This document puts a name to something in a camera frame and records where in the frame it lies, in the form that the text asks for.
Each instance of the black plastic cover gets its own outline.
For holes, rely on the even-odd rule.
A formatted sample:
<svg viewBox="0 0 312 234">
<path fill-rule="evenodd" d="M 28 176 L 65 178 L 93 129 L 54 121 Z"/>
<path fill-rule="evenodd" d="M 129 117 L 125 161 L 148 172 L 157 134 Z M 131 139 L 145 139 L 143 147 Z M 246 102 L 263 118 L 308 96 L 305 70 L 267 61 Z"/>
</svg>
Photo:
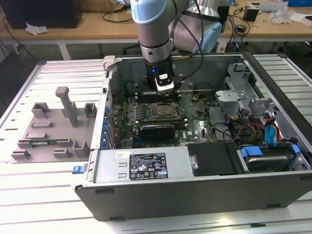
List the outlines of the black plastic cover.
<svg viewBox="0 0 312 234">
<path fill-rule="evenodd" d="M 240 174 L 237 154 L 232 153 L 228 146 L 229 144 L 224 142 L 188 144 L 189 155 L 196 158 L 198 165 L 193 174 L 195 176 Z"/>
</svg>

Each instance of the motherboard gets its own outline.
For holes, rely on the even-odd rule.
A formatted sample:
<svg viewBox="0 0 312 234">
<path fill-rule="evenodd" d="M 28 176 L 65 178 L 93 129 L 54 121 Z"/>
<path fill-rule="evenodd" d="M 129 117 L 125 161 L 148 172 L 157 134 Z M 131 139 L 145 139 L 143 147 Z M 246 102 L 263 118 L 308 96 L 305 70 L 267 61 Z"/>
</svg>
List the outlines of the motherboard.
<svg viewBox="0 0 312 234">
<path fill-rule="evenodd" d="M 113 106 L 117 149 L 184 146 L 191 142 L 215 142 L 207 121 L 208 98 L 144 102 L 138 97 L 119 99 Z"/>
</svg>

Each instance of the white paper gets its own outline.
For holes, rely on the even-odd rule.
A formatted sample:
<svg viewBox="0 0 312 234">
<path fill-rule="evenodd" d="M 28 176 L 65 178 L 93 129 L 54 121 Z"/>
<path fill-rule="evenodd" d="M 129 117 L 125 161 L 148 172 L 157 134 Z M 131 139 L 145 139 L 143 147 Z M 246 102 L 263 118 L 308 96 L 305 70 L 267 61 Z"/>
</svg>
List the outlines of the white paper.
<svg viewBox="0 0 312 234">
<path fill-rule="evenodd" d="M 48 32 L 48 29 L 46 26 L 40 26 L 40 27 L 37 27 L 37 26 L 33 26 L 33 25 L 30 25 L 26 22 L 26 31 L 33 34 L 33 35 L 37 35 L 37 34 L 40 34 L 40 33 L 47 33 Z"/>
<path fill-rule="evenodd" d="M 116 152 L 116 158 L 130 158 L 130 151 Z"/>
<path fill-rule="evenodd" d="M 308 16 L 308 15 L 295 12 L 289 17 L 289 19 L 292 21 L 301 22 L 305 16 Z"/>
</svg>

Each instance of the white sticker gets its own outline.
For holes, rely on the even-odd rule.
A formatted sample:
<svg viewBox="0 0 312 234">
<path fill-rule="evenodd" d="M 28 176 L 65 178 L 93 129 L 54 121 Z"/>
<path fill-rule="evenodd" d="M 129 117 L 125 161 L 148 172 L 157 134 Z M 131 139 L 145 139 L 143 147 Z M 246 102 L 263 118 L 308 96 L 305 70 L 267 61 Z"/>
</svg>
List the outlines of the white sticker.
<svg viewBox="0 0 312 234">
<path fill-rule="evenodd" d="M 130 151 L 116 152 L 116 158 L 130 158 Z"/>
<path fill-rule="evenodd" d="M 166 79 L 166 78 L 168 78 L 168 74 L 159 75 L 159 79 Z"/>
</svg>

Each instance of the robotic arm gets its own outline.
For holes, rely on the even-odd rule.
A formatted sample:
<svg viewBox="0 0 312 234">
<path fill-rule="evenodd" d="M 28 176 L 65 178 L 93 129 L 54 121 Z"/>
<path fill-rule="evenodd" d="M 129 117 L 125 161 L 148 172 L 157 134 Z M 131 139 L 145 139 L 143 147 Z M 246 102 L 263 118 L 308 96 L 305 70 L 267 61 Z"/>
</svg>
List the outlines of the robotic arm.
<svg viewBox="0 0 312 234">
<path fill-rule="evenodd" d="M 118 1 L 131 5 L 147 72 L 142 82 L 160 94 L 175 88 L 171 57 L 173 46 L 194 53 L 198 51 L 198 42 L 202 51 L 210 52 L 219 38 L 222 28 L 218 22 L 219 0 Z"/>
</svg>

